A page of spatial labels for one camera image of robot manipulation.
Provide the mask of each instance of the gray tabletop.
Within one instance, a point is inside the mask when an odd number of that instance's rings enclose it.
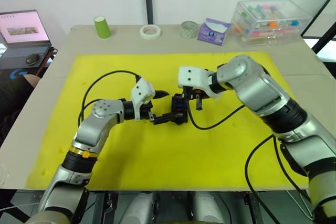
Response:
[[[315,53],[298,36],[289,44],[243,48],[229,34],[223,46],[180,37],[179,25],[161,25],[156,40],[140,37],[141,26],[111,26],[112,37],[101,40],[94,26],[74,26],[57,57],[33,91],[0,148],[0,169],[9,177],[3,188],[24,189],[34,167],[48,120],[78,54],[173,54],[191,52],[267,52],[291,87],[298,102],[336,135],[336,81]]]

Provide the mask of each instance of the laptop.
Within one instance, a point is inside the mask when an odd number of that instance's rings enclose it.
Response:
[[[0,13],[0,37],[7,47],[0,57],[0,69],[36,68],[51,48],[36,10]],[[26,59],[31,54],[39,57],[29,65]]]

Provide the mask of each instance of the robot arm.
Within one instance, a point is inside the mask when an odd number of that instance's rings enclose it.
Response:
[[[163,91],[159,98],[167,95]],[[155,120],[150,100],[155,98],[152,85],[140,79],[132,89],[131,101],[100,100],[81,123],[63,163],[57,168],[39,204],[39,213],[27,223],[79,223],[84,213],[92,169],[110,130],[124,120]]]
[[[211,98],[220,96],[225,90],[235,90],[241,102],[282,142],[281,151],[291,168],[309,177],[316,222],[334,223],[336,140],[261,65],[247,55],[239,55],[219,66],[217,72],[182,66],[179,87],[187,91],[187,99],[201,98],[193,97],[195,92],[190,92],[191,89],[201,90]]]

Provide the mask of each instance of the cable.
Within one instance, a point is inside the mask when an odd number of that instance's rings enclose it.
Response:
[[[198,126],[195,121],[194,121],[194,118],[193,118],[193,115],[191,114],[191,110],[190,110],[190,105],[189,105],[189,101],[186,102],[186,107],[187,107],[187,110],[188,110],[188,114],[189,114],[189,117],[190,117],[190,121],[193,123],[193,125],[198,128],[199,130],[210,130],[218,125],[220,125],[221,123],[225,122],[227,119],[229,119],[231,116],[233,116],[235,113],[237,113],[239,110],[241,110],[242,108],[245,107],[245,105],[242,105],[238,108],[236,108],[233,112],[231,112],[229,115],[227,115],[226,117],[224,117],[222,120],[220,120],[218,123],[215,123],[214,125],[212,126],[209,126],[209,127],[200,127]]]
[[[275,154],[277,155],[277,160],[278,160],[278,163],[280,165],[280,168],[282,170],[282,172],[284,173],[285,177],[289,180],[289,182],[293,185],[293,187],[299,192],[301,193],[304,198],[306,198],[309,202],[310,202],[310,198],[309,196],[300,189],[300,187],[298,187],[297,184],[295,184],[295,182],[291,179],[291,177],[288,175],[288,173],[286,172],[285,168],[284,168],[284,165],[282,164],[282,161],[280,159],[280,155],[279,155],[279,151],[278,151],[278,147],[277,147],[277,139],[275,136],[273,136],[273,144],[274,144],[274,150],[275,150]]]
[[[81,119],[81,122],[84,120],[84,109],[85,109],[85,100],[86,100],[86,97],[88,96],[90,90],[92,89],[92,87],[98,82],[100,81],[101,79],[103,79],[104,77],[106,76],[109,76],[111,74],[114,74],[114,73],[129,73],[129,74],[132,74],[134,75],[136,78],[139,77],[138,74],[132,72],[132,71],[128,71],[128,70],[115,70],[115,71],[112,71],[112,72],[108,72],[106,74],[103,74],[101,77],[99,77],[98,79],[96,79],[90,86],[89,88],[86,90],[85,94],[84,94],[84,97],[83,97],[83,100],[82,100],[82,106],[81,106],[81,111],[80,111],[80,119]]]
[[[12,208],[18,208],[18,207],[26,207],[26,206],[32,206],[32,205],[38,205],[39,203],[31,203],[31,204],[24,204],[24,205],[17,205],[17,206],[12,206],[12,207],[5,207],[0,209],[0,212],[5,211],[5,210],[9,210]]]
[[[94,204],[96,204],[96,202],[92,203],[87,209],[85,209],[84,212],[86,212],[87,210],[89,210]]]
[[[308,211],[310,217],[313,217],[313,214],[311,213],[309,207],[307,206],[305,199],[302,197],[302,194],[299,194],[299,195],[300,195],[300,198],[301,198],[301,200],[302,200],[302,202],[303,202],[303,204],[304,204],[306,210]]]
[[[90,104],[92,104],[92,103],[94,103],[94,102],[98,102],[98,101],[100,101],[100,100],[102,100],[102,99],[94,99],[94,100],[92,100],[91,102],[89,102],[88,104],[86,104],[86,105],[84,106],[84,110],[85,110]],[[78,126],[78,127],[79,127],[79,125],[80,125],[80,115],[81,115],[81,112],[79,112],[78,119],[77,119],[77,126]]]
[[[304,214],[304,216],[306,216],[308,219],[310,219],[312,221],[313,218],[311,218],[310,216],[308,216],[308,214],[306,214],[306,212],[303,210],[303,208],[300,206],[300,204],[294,199],[293,195],[290,194],[289,191],[287,191],[287,190],[286,190],[286,193],[288,193],[288,195],[292,198],[292,200],[295,202],[295,204],[300,208],[300,210]]]
[[[265,209],[265,211],[268,213],[268,215],[272,218],[272,220],[276,223],[276,224],[280,224],[280,222],[278,221],[278,219],[273,215],[273,213],[269,210],[269,208],[266,206],[266,204],[262,201],[262,199],[258,196],[257,192],[254,190],[253,186],[251,185],[250,179],[248,177],[248,164],[254,154],[254,152],[256,152],[263,144],[265,144],[267,141],[269,141],[272,137],[274,137],[274,135],[270,135],[268,136],[265,140],[263,140],[261,143],[259,143],[252,151],[251,153],[248,155],[247,159],[246,159],[246,163],[245,163],[245,178],[246,178],[246,182],[248,184],[248,187],[250,188],[251,192],[253,193],[254,197],[256,197],[257,201],[262,205],[262,207]]]
[[[221,194],[218,192],[218,195],[219,195],[219,198],[220,200],[223,202],[223,204],[225,205],[226,209],[227,209],[227,212],[229,214],[229,217],[230,217],[230,224],[232,224],[232,217],[231,217],[231,212],[230,212],[230,209],[229,207],[227,206],[227,204],[225,203],[224,199],[221,197]]]

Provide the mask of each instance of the computer mouse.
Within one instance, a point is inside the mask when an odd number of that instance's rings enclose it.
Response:
[[[38,62],[39,58],[39,54],[31,54],[26,58],[26,63],[30,66],[34,65],[36,62]]]

